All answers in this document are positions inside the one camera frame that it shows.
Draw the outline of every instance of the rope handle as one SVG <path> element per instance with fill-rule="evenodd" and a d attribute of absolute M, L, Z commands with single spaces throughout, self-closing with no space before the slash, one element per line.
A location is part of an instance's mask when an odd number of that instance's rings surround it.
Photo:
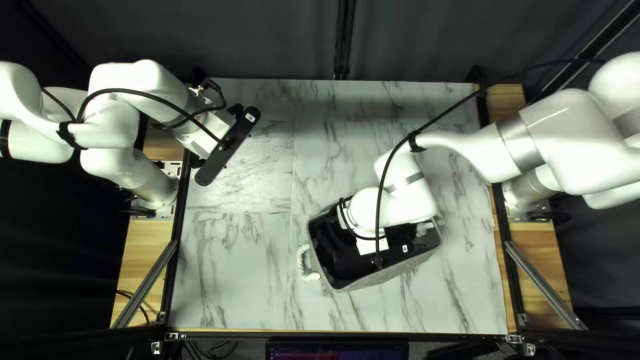
<path fill-rule="evenodd" d="M 298 260 L 298 275 L 300 275 L 300 277 L 304 281 L 314 281 L 314 280 L 320 279 L 320 273 L 315 272 L 315 271 L 307 272 L 307 269 L 305 269 L 304 255 L 305 255 L 305 252 L 309 248 L 310 248 L 310 245 L 308 243 L 306 243 L 306 244 L 302 245 L 300 247 L 300 249 L 298 249 L 298 256 L 297 256 L 297 260 Z"/>

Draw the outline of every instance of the white label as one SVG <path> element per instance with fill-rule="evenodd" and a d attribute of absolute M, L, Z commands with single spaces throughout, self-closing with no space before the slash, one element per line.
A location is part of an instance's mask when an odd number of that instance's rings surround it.
<path fill-rule="evenodd" d="M 388 250 L 387 238 L 378 240 L 380 244 L 380 251 Z M 376 252 L 376 243 L 371 240 L 356 239 L 356 246 L 360 255 L 372 254 Z"/>

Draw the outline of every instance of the screen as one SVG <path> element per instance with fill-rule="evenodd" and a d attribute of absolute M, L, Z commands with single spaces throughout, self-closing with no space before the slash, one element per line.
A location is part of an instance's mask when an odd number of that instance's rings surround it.
<path fill-rule="evenodd" d="M 267 343 L 267 360 L 407 360 L 407 343 Z"/>

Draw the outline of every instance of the marble tile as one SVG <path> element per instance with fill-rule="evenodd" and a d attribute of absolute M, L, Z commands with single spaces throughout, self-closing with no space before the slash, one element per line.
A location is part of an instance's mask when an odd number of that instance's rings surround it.
<path fill-rule="evenodd" d="M 288 236 L 285 214 L 187 210 L 171 325 L 283 329 Z"/>
<path fill-rule="evenodd" d="M 338 293 L 318 281 L 302 281 L 295 263 L 309 242 L 308 215 L 291 216 L 285 328 L 317 331 L 402 331 L 400 285 L 396 277 L 381 285 Z"/>
<path fill-rule="evenodd" d="M 394 143 L 420 126 L 421 124 L 394 124 Z M 451 124 L 436 123 L 433 129 L 428 128 L 426 131 L 436 129 L 466 132 L 468 127 L 458 128 Z M 429 182 L 438 210 L 444 216 L 493 218 L 488 183 L 466 158 L 454 151 L 437 147 L 414 156 Z"/>
<path fill-rule="evenodd" d="M 464 83 L 390 83 L 391 116 L 395 122 L 424 124 L 465 96 L 473 92 L 473 85 Z M 471 99 L 453 110 L 437 124 L 450 126 L 476 126 L 476 100 Z"/>
<path fill-rule="evenodd" d="M 373 163 L 392 146 L 387 85 L 298 82 L 291 213 L 314 215 L 378 184 Z"/>
<path fill-rule="evenodd" d="M 405 331 L 505 334 L 492 220 L 446 218 L 442 238 L 429 260 L 401 276 Z"/>
<path fill-rule="evenodd" d="M 187 208 L 214 208 L 233 213 L 288 213 L 291 208 L 295 80 L 214 79 L 229 106 L 256 106 L 261 119 L 252 137 L 209 186 L 191 173 Z M 216 95 L 208 94 L 211 99 Z"/>

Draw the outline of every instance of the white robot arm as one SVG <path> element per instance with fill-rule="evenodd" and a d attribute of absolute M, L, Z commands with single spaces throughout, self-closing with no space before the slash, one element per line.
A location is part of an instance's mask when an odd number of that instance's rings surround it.
<path fill-rule="evenodd" d="M 152 60 L 136 63 L 106 63 L 94 68 L 89 94 L 109 88 L 124 88 L 155 95 L 186 113 L 206 108 L 212 102 L 199 92 L 190 92 L 175 76 Z M 87 92 L 47 88 L 53 96 L 78 114 Z M 177 180 L 134 149 L 140 114 L 172 127 L 176 138 L 203 159 L 218 141 L 180 113 L 146 97 L 132 94 L 102 94 L 86 104 L 84 122 L 70 122 L 69 116 L 52 99 L 43 95 L 33 73 L 22 65 L 0 61 L 0 136 L 2 157 L 47 163 L 63 163 L 74 147 L 84 148 L 82 167 L 128 189 L 150 209 L 168 206 L 177 194 Z M 225 111 L 204 112 L 196 117 L 206 129 L 222 139 L 236 121 Z M 62 136 L 61 123 L 68 136 Z"/>
<path fill-rule="evenodd" d="M 557 92 L 512 119 L 469 135 L 421 133 L 415 145 L 456 151 L 490 182 L 513 179 L 514 201 L 536 198 L 535 203 L 565 191 L 583 195 L 594 208 L 606 208 L 640 198 L 640 146 L 636 136 L 625 139 L 613 122 L 629 117 L 637 120 L 640 130 L 639 104 L 640 53 L 629 53 L 607 62 L 588 92 Z M 384 227 L 421 222 L 437 214 L 411 150 L 405 142 L 390 162 L 380 206 L 381 235 Z M 375 164 L 379 178 L 389 153 Z M 346 221 L 340 221 L 341 226 L 371 237 L 376 230 L 376 198 L 377 188 L 356 193 L 342 209 Z"/>

